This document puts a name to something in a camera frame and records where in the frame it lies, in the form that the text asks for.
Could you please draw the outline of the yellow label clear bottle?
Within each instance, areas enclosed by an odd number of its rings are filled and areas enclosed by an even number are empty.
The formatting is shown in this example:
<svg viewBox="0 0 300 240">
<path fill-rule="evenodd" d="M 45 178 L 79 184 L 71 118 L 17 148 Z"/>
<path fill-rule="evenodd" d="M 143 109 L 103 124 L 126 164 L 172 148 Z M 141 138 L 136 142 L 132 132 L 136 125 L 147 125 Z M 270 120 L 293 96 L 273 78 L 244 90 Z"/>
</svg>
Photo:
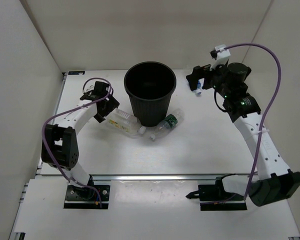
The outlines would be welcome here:
<svg viewBox="0 0 300 240">
<path fill-rule="evenodd" d="M 143 135 L 146 131 L 136 116 L 118 108 L 107 116 L 107 123 L 131 136 Z"/>
</svg>

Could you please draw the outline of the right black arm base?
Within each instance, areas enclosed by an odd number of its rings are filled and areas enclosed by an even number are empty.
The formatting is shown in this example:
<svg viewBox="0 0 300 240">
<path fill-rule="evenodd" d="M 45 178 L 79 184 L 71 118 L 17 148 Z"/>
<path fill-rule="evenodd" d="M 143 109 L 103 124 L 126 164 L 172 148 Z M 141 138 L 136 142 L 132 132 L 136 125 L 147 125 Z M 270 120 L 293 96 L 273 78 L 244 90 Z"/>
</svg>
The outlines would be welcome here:
<svg viewBox="0 0 300 240">
<path fill-rule="evenodd" d="M 224 176 L 216 177 L 214 183 L 200 183 L 198 189 L 188 193 L 189 200 L 199 199 L 202 212 L 246 211 L 244 197 L 234 192 L 226 192 L 222 183 Z"/>
</svg>

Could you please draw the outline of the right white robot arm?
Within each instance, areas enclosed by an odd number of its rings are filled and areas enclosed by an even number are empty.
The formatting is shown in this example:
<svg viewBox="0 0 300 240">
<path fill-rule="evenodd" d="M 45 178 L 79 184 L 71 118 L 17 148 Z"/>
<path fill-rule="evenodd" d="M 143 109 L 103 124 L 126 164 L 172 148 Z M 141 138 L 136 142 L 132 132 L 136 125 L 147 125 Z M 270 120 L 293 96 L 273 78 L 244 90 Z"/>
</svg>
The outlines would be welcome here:
<svg viewBox="0 0 300 240">
<path fill-rule="evenodd" d="M 256 99 L 248 93 L 246 78 L 251 68 L 238 62 L 212 67 L 195 66 L 186 76 L 193 90 L 198 81 L 203 81 L 202 89 L 213 89 L 224 99 L 221 111 L 227 113 L 244 138 L 248 149 L 257 159 L 252 164 L 257 177 L 244 180 L 232 174 L 222 177 L 215 186 L 214 193 L 220 200 L 228 199 L 232 193 L 244 196 L 258 207 L 289 199 L 300 186 L 300 172 L 293 172 L 280 156 Z"/>
</svg>

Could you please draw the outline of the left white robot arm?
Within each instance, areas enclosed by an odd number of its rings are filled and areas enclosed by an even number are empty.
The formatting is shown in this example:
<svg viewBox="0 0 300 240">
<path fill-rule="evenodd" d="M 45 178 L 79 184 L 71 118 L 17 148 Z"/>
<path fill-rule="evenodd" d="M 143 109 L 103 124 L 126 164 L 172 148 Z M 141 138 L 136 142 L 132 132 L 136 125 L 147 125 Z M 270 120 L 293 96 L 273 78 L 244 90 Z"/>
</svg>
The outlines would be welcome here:
<svg viewBox="0 0 300 240">
<path fill-rule="evenodd" d="M 52 120 L 61 117 L 58 122 L 50 124 L 48 119 L 42 127 L 42 162 L 59 170 L 70 185 L 78 188 L 77 194 L 83 200 L 93 198 L 95 188 L 92 176 L 78 163 L 77 135 L 91 119 L 104 122 L 119 104 L 108 86 L 105 90 L 90 90 L 75 108 L 51 117 Z"/>
</svg>

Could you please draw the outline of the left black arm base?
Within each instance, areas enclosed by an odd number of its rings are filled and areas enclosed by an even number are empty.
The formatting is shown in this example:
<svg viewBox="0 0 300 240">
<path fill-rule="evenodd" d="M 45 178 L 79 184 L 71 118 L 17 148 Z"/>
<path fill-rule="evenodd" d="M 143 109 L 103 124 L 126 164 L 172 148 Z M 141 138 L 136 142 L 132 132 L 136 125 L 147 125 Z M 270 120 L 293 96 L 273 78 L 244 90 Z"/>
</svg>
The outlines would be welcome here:
<svg viewBox="0 0 300 240">
<path fill-rule="evenodd" d="M 92 181 L 88 183 L 98 191 L 90 188 L 68 185 L 64 198 L 64 209 L 107 210 L 109 208 L 111 185 L 109 181 Z"/>
</svg>

